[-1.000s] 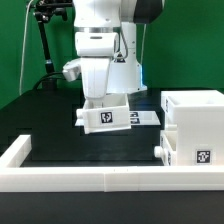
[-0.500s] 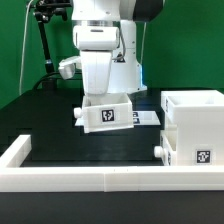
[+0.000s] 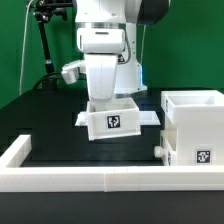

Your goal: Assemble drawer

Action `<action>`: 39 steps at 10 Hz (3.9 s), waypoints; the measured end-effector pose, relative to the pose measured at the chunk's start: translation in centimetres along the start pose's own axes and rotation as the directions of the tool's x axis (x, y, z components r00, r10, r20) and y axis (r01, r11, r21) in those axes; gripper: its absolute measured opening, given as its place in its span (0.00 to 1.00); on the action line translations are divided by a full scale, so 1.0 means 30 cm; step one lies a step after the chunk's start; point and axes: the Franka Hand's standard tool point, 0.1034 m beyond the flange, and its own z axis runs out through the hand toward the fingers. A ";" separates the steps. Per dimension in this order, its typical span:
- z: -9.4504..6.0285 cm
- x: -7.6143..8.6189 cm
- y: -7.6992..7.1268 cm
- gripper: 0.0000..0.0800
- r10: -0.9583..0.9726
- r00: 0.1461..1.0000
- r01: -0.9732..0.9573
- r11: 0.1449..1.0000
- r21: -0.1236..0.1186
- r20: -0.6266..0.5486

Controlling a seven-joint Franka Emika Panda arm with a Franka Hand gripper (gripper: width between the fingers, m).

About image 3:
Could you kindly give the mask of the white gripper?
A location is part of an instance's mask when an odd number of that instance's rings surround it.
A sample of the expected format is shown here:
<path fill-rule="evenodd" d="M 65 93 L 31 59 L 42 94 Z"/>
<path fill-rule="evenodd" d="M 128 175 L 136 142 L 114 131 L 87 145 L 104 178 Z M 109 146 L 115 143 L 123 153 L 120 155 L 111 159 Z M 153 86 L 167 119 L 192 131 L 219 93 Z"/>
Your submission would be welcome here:
<path fill-rule="evenodd" d="M 116 54 L 86 54 L 86 77 L 90 100 L 110 100 L 114 93 Z"/>

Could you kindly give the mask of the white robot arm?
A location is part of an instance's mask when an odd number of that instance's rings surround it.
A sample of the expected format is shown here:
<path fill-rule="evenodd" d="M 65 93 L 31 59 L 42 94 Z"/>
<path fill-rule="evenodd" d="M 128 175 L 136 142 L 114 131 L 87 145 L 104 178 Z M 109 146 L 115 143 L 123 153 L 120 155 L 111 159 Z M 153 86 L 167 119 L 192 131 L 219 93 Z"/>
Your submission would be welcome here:
<path fill-rule="evenodd" d="M 168 13 L 171 0 L 72 0 L 77 12 L 77 47 L 84 58 L 62 68 L 66 83 L 86 73 L 92 101 L 145 88 L 135 56 L 136 26 L 152 26 Z"/>

